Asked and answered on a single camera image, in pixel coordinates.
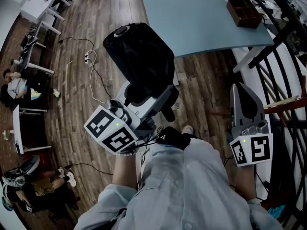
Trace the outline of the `light wooden hanger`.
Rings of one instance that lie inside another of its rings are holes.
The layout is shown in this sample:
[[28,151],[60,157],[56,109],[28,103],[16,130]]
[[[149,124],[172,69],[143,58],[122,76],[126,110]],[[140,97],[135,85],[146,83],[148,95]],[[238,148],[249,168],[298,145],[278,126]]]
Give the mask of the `light wooden hanger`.
[[268,108],[276,107],[276,106],[279,106],[279,105],[287,104],[287,103],[290,103],[290,102],[294,102],[297,99],[298,99],[298,96],[294,96],[294,97],[291,97],[291,98],[283,99],[283,100],[280,100],[280,101],[277,101],[277,102],[265,105],[264,109],[268,109]]

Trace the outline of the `cyan patterned cloth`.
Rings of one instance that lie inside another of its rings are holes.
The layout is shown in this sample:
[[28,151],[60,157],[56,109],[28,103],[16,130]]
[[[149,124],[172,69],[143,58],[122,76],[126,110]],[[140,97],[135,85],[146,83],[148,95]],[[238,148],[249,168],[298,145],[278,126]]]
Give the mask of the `cyan patterned cloth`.
[[271,208],[269,208],[268,213],[269,213],[271,216],[273,216],[275,219],[279,219],[280,216],[281,216],[282,213],[283,213],[284,208],[285,208],[285,205],[280,205],[280,206],[278,206],[278,207],[276,207],[276,208],[272,208],[272,207],[271,207]]

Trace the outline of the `small white table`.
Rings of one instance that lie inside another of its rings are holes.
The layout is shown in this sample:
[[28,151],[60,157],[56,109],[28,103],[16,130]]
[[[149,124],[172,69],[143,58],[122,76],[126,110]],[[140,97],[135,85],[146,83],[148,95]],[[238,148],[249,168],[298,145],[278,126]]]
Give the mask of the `small white table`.
[[44,112],[47,112],[47,110],[20,108],[19,105],[17,105],[14,108],[14,110],[12,112],[13,130],[10,130],[10,133],[14,135],[14,144],[15,144],[15,147],[16,147],[16,152],[18,154],[23,155],[27,152],[52,148],[52,146],[41,146],[41,147],[34,147],[34,148],[26,148],[26,146],[24,146],[23,142],[22,142],[22,133],[21,133],[21,127],[20,127],[20,116],[21,115],[40,115],[40,116],[42,116],[42,114]]

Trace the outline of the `person's left forearm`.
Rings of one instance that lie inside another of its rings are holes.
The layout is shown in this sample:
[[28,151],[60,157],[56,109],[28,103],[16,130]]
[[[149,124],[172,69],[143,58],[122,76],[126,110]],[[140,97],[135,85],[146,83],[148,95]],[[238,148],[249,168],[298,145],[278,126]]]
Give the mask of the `person's left forearm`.
[[117,156],[112,184],[137,189],[136,156]]

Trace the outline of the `light blue table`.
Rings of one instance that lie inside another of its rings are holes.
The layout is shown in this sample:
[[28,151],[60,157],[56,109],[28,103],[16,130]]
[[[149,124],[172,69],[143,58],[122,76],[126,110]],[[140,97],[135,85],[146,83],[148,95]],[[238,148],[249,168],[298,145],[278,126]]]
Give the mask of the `light blue table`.
[[237,27],[225,0],[142,1],[150,27],[175,57],[273,44],[264,25]]

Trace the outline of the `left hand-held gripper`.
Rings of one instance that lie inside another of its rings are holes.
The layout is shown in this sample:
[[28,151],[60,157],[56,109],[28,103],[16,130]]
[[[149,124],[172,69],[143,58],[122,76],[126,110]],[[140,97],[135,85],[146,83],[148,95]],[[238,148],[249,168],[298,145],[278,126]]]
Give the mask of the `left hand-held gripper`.
[[158,97],[148,96],[138,104],[142,93],[129,81],[121,86],[116,99],[110,99],[106,107],[98,106],[84,124],[89,135],[105,150],[114,155],[131,155],[140,146],[140,140],[149,140],[156,130],[151,117],[161,112],[168,122],[174,122],[172,106],[179,92],[175,85],[168,85]]

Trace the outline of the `brown wooden coat rack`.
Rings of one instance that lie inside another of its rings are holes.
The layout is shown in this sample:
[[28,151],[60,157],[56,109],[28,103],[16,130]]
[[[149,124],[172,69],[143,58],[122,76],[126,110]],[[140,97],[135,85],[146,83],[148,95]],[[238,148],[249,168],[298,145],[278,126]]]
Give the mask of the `brown wooden coat rack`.
[[[295,110],[295,109],[299,109],[299,108],[303,108],[303,107],[307,107],[307,97],[306,96],[302,96],[301,98],[298,98],[294,102],[290,102],[290,103],[279,105],[279,106],[276,106],[276,107],[264,109],[264,116],[269,115],[269,114],[281,114],[281,113],[286,112],[286,111],[291,111],[291,110]],[[212,114],[232,118],[231,110],[227,113],[213,112]]]

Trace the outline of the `person's right forearm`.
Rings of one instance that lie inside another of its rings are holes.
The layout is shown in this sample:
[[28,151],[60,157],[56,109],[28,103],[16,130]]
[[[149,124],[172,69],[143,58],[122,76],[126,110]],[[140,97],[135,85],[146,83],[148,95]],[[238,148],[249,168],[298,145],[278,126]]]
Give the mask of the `person's right forearm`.
[[236,192],[246,201],[256,199],[255,166],[238,167],[236,173]]

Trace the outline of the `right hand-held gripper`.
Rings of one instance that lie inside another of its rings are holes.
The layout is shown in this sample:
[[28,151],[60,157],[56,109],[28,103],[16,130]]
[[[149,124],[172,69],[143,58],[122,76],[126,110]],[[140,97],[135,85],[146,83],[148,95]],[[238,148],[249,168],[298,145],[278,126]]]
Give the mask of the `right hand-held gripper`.
[[237,82],[230,91],[232,140],[229,142],[237,167],[272,160],[273,134],[264,120],[261,99],[248,86]]

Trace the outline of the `brown wooden organizer box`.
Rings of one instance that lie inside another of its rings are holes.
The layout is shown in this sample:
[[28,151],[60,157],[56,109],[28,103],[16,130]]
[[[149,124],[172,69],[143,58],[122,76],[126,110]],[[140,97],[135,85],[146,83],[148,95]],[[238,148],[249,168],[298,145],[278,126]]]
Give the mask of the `brown wooden organizer box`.
[[250,0],[228,0],[226,7],[237,27],[256,29],[262,21]]

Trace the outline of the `cluttered white desk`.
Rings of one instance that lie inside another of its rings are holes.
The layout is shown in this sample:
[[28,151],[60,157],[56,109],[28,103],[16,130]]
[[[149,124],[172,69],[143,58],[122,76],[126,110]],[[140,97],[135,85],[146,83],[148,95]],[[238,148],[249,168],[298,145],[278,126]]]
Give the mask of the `cluttered white desk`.
[[37,37],[41,27],[42,27],[42,23],[40,23],[38,26],[34,26],[33,27],[34,30],[32,31],[33,33],[27,36],[28,41],[23,47],[23,49],[21,50],[21,54],[19,57],[19,65],[20,65],[21,71],[26,68],[32,68],[32,69],[40,70],[44,72],[45,74],[52,76],[55,73],[53,70],[41,67],[39,65],[36,65],[30,62],[32,51],[34,47],[46,49],[46,46],[44,44],[41,44],[38,41],[38,37]]

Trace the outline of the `black metal railing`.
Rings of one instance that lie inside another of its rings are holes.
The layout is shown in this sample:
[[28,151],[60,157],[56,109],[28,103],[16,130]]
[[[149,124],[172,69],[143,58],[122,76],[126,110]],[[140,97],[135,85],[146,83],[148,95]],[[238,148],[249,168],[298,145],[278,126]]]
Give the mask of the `black metal railing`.
[[[263,0],[253,0],[266,16],[265,25],[273,33],[273,44],[264,47],[249,62],[257,71],[266,105],[298,96],[307,97],[307,69],[294,50],[298,39],[307,52],[307,26],[287,0],[272,0],[287,21],[282,23]],[[285,230],[307,230],[307,107],[269,114],[273,133],[270,179],[259,176],[268,208],[285,205],[278,219]]]

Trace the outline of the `person's black trousers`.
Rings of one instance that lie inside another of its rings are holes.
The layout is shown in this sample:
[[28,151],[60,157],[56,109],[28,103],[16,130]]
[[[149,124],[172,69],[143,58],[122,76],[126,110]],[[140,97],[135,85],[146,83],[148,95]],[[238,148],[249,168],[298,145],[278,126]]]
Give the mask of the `person's black trousers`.
[[168,126],[161,131],[155,142],[157,144],[169,145],[184,150],[190,144],[193,136],[194,134],[182,134],[173,127]]

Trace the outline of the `person's light blue shirt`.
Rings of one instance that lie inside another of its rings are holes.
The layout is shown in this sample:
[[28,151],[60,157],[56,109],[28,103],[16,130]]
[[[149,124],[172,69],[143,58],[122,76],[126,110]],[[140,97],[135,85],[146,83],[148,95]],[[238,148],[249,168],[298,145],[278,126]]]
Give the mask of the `person's light blue shirt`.
[[192,138],[184,150],[156,144],[152,152],[137,189],[109,184],[74,230],[283,230],[230,187],[210,143]]

